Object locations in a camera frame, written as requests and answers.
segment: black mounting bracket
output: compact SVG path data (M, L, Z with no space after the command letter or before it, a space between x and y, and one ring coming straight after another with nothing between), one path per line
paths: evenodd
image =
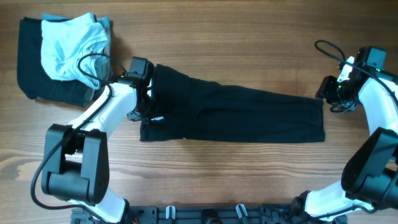
M152 62L146 58L133 57L129 71L118 78L118 83L130 85L137 90L137 106L134 111L127 114L127 119L130 121L141 121L153 109L153 99L147 94L153 72Z
M263 206L242 206L247 215L239 217L237 207L183 207L175 208L175 216L169 206L131 206L130 210L138 217L139 224L294 224L297 219L289 219L290 204L265 204ZM72 210L71 224L96 224L96 220L82 209ZM347 217L336 217L332 222L320 220L302 224L347 224Z

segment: pant leg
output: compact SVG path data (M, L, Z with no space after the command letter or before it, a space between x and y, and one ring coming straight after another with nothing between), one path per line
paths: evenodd
M325 140L323 102L222 86L158 65L154 84L164 120L141 127L141 141L200 139L237 142Z

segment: wooden table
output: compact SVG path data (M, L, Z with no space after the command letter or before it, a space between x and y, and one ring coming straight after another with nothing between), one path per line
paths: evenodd
M36 102L20 91L17 40L24 16L109 16L112 55L125 66L135 55L191 77L290 95L313 98L323 77L340 73L336 61L313 47L317 39L338 44L347 55L366 45L385 48L386 68L398 72L397 1L49 2L0 3L0 223L69 223L69 210L34 205L29 187L46 130L86 109ZM368 137L362 107L350 114L324 109L326 142L311 144L140 142L140 124L125 119L108 144L110 186L131 205L290 202L339 180ZM45 203L62 203L40 187L37 192ZM349 215L349 223L397 222L393 210Z

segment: brand logo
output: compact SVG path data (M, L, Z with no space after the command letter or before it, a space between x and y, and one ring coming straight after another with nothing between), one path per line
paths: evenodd
M161 117L157 117L157 118L152 118L151 121L160 121L160 120L163 120L163 119L164 119L164 117L161 116Z

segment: pile of clothes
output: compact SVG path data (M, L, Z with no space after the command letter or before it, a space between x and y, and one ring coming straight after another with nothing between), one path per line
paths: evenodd
M75 19L43 14L19 24L17 81L30 99L43 98L85 107L103 91L98 80L84 76L77 65L90 53L111 51L109 17L87 13ZM113 75L109 59L90 56L81 68L107 80Z

